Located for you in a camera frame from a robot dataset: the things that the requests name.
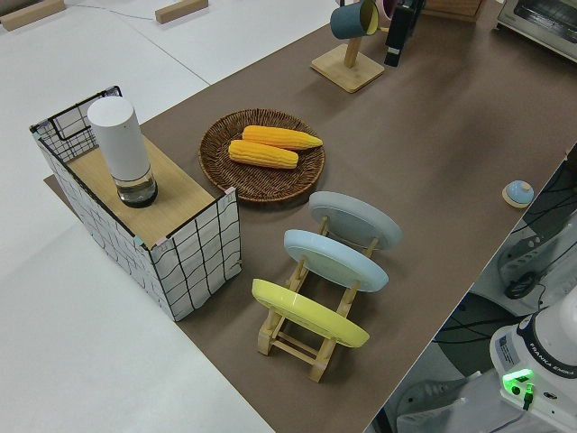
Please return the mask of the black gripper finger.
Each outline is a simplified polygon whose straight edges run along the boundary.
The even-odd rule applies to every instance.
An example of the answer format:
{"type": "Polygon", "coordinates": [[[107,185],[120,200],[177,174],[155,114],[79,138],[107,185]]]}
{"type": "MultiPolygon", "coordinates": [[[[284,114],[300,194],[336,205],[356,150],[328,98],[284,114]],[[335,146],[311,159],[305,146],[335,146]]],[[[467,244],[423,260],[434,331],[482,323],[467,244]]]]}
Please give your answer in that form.
{"type": "Polygon", "coordinates": [[[414,27],[415,15],[415,8],[397,7],[395,9],[385,42],[387,47],[384,59],[385,65],[398,66],[401,52],[414,27]]]}

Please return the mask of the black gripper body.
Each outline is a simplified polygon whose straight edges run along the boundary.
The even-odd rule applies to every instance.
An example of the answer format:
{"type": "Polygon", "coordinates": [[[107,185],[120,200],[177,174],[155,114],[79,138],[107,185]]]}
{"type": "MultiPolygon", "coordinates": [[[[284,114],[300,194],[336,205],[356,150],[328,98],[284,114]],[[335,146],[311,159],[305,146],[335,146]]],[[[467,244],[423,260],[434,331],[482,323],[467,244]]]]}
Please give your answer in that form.
{"type": "Polygon", "coordinates": [[[399,2],[400,12],[407,28],[414,28],[421,11],[424,8],[425,0],[402,0],[399,2]]]}

